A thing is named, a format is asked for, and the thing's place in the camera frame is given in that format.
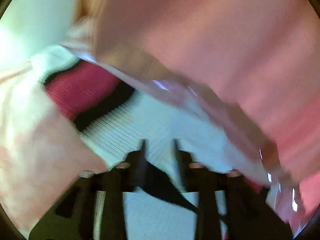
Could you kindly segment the white knitted striped sweater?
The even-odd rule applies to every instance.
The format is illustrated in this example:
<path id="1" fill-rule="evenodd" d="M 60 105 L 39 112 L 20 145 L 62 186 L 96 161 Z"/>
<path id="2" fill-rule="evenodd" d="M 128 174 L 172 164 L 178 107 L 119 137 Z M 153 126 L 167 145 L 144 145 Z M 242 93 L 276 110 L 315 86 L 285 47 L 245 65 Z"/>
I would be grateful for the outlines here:
<path id="1" fill-rule="evenodd" d="M 55 115 L 42 123 L 42 135 L 53 139 L 57 147 L 67 143 L 71 154 L 75 153 L 76 145 L 82 145 L 111 166 L 145 138 L 151 144 L 148 153 L 151 162 L 176 177 L 169 142 L 180 138 L 184 149 L 194 152 L 201 161 L 220 172 L 236 167 L 258 182 L 267 181 L 262 166 L 238 151 L 200 110 L 189 114 L 136 91 L 127 102 L 81 130 L 66 118 L 59 106 L 54 109 Z"/>

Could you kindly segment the pink orange curtain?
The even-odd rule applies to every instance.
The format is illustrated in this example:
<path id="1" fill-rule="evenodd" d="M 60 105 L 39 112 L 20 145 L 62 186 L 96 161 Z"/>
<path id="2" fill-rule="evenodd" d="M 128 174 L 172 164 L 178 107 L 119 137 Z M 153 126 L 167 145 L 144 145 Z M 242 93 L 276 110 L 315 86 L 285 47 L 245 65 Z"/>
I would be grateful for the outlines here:
<path id="1" fill-rule="evenodd" d="M 77 0 L 84 50 L 193 90 L 295 205 L 319 206 L 319 17 L 309 0 Z"/>

